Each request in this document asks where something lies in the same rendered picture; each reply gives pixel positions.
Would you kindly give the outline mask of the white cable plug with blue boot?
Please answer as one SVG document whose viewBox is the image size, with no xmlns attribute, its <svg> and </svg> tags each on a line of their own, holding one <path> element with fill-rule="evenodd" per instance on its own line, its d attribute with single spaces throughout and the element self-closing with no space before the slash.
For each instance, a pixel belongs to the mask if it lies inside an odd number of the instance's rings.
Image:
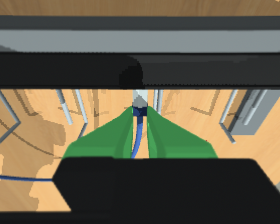
<svg viewBox="0 0 280 224">
<path fill-rule="evenodd" d="M 148 90 L 132 90 L 133 117 L 147 117 Z"/>
</svg>

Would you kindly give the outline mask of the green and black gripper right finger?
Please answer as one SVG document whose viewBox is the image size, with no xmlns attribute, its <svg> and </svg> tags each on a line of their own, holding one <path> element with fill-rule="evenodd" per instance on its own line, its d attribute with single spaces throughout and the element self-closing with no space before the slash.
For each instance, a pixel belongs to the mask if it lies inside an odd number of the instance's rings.
<svg viewBox="0 0 280 224">
<path fill-rule="evenodd" d="M 219 158 L 211 143 L 162 117 L 151 106 L 146 120 L 149 158 Z"/>
</svg>

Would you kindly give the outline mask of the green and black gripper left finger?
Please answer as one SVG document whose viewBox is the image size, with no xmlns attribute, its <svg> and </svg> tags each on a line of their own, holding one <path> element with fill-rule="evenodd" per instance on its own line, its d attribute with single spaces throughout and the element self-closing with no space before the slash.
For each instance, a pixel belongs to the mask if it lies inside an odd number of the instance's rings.
<svg viewBox="0 0 280 224">
<path fill-rule="evenodd" d="M 131 158 L 133 124 L 133 107 L 129 106 L 115 119 L 70 143 L 62 159 L 75 156 Z"/>
</svg>

